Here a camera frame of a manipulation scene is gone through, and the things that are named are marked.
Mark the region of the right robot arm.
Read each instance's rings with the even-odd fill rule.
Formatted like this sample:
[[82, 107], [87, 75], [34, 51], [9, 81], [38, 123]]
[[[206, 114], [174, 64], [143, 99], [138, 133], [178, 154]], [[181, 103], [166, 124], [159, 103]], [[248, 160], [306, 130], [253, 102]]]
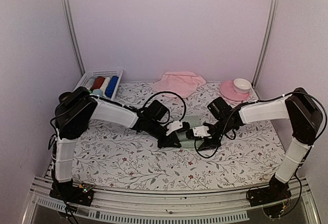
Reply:
[[285, 192], [287, 183], [305, 162], [314, 143], [327, 127], [327, 111], [323, 104], [303, 88], [267, 100], [254, 100], [229, 106], [221, 97], [208, 105], [216, 117], [213, 125], [193, 128], [195, 137], [218, 148], [228, 132], [261, 121], [284, 121], [291, 129], [291, 142], [285, 156], [266, 188], [265, 197], [276, 201]]

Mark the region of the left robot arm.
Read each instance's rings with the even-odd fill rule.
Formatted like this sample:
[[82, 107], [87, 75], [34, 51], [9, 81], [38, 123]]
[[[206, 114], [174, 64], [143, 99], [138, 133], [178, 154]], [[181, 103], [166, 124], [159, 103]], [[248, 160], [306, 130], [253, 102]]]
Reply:
[[71, 172], [74, 149], [90, 120], [102, 120], [136, 132], [146, 132], [157, 139], [159, 148], [180, 148], [176, 133], [170, 131], [171, 124], [161, 122], [168, 112], [168, 108], [157, 100], [149, 106], [136, 108], [93, 95], [85, 87], [63, 93], [51, 120], [56, 136], [52, 176], [58, 183], [55, 188], [57, 193], [64, 200], [72, 200], [76, 196]]

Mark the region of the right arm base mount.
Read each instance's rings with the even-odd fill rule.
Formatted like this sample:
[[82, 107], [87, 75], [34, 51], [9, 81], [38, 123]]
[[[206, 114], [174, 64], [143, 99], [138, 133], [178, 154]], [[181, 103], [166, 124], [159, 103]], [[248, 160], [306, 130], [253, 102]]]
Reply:
[[292, 207], [290, 207], [292, 194], [288, 184], [286, 184], [282, 188], [282, 192], [279, 194], [278, 194], [278, 189], [270, 185], [264, 188], [260, 188], [260, 187], [249, 188], [245, 195], [246, 199], [250, 203], [251, 207], [261, 206], [261, 205], [279, 201], [278, 204], [271, 205], [268, 207], [263, 207], [262, 210], [265, 216], [268, 217], [269, 219], [280, 219], [290, 214], [300, 202], [300, 198], [302, 195], [302, 182], [298, 177], [296, 179], [299, 183], [299, 194], [296, 202]]

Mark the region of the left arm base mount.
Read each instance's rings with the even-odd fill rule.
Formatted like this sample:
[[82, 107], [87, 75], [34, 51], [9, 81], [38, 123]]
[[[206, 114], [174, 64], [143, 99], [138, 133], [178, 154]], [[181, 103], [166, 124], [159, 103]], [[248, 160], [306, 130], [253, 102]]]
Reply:
[[83, 188], [74, 186], [72, 182], [53, 183], [49, 196], [63, 202], [90, 207], [94, 191], [85, 191]]

